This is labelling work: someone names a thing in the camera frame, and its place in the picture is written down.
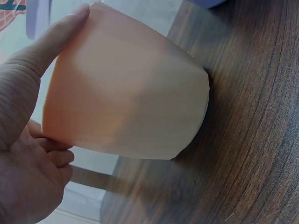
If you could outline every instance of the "dark wood grain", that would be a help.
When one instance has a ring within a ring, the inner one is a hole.
[[[213,78],[204,124],[174,160],[120,158],[104,223],[299,223],[298,12],[297,0],[183,2],[169,38]]]

